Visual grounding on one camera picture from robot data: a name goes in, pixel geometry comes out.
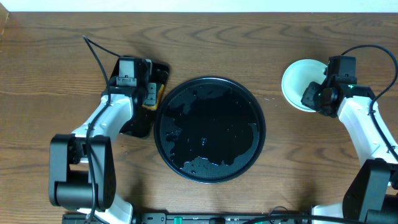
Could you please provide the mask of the round black tray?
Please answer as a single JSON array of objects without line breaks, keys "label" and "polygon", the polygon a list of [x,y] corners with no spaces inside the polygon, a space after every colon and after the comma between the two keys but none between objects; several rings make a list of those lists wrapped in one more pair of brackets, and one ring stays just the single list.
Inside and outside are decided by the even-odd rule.
[{"label": "round black tray", "polygon": [[254,95],[223,77],[200,77],[163,100],[154,139],[164,162],[199,183],[235,179],[257,160],[266,140],[264,114]]}]

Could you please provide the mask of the mint plate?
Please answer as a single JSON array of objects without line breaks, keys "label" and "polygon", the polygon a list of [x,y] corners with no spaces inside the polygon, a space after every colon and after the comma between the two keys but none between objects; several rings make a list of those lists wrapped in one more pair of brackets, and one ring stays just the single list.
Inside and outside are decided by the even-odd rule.
[{"label": "mint plate", "polygon": [[326,67],[326,64],[314,59],[302,59],[289,65],[281,81],[285,99],[298,110],[314,113],[315,110],[304,106],[301,99],[311,82],[323,83],[326,78],[324,74]]}]

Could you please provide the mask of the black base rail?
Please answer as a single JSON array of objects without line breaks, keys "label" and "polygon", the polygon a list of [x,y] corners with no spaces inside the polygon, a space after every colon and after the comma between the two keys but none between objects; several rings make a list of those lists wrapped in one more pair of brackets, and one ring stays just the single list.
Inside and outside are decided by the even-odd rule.
[{"label": "black base rail", "polygon": [[[62,224],[81,224],[85,223],[85,215],[80,213],[64,214],[62,216]],[[266,216],[250,216],[250,215],[182,215],[165,213],[144,213],[142,215],[133,215],[129,223],[132,224],[209,224],[224,223],[238,224],[245,223],[250,220],[263,218]],[[312,223],[307,220],[271,220],[261,221],[257,223]]]}]

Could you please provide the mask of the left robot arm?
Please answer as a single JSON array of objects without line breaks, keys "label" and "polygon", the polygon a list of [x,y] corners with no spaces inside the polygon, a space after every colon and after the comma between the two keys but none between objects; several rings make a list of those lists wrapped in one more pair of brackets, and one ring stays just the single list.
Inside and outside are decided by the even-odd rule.
[{"label": "left robot arm", "polygon": [[93,114],[50,142],[49,200],[66,208],[62,223],[140,223],[133,204],[116,192],[112,144],[119,134],[149,135],[170,67],[121,57]]}]

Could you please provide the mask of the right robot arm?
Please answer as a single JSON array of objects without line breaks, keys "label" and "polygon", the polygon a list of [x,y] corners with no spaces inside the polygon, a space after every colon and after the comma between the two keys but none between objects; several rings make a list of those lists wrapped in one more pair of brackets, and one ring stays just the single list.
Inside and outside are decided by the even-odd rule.
[{"label": "right robot arm", "polygon": [[341,203],[317,205],[312,215],[344,218],[364,223],[397,223],[397,143],[377,109],[368,86],[355,77],[332,75],[296,85],[301,104],[345,126],[361,168]]}]

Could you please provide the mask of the rectangular black tray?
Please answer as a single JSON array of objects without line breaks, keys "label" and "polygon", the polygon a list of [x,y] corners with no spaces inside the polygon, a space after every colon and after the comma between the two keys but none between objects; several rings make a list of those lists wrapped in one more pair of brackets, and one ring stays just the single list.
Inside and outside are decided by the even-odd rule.
[{"label": "rectangular black tray", "polygon": [[[152,62],[155,68],[161,74],[161,83],[166,86],[169,79],[170,68],[163,63],[152,61],[150,59],[138,58],[141,62]],[[117,86],[116,78],[119,72],[119,59],[116,62],[112,72],[110,82],[110,91],[112,94],[121,94],[132,98],[132,117],[119,130],[121,134],[144,138],[149,135],[152,123],[155,120],[157,110],[152,111],[142,107],[139,102],[139,94],[136,92],[136,87]]]}]

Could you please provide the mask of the orange sponge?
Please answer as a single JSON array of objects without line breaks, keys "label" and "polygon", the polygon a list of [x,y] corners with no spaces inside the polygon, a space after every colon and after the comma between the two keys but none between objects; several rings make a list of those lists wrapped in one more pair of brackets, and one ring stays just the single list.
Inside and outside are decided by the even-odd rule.
[{"label": "orange sponge", "polygon": [[147,96],[142,107],[148,110],[155,111],[160,104],[162,95],[164,93],[165,85],[161,83],[149,83],[147,86]]}]

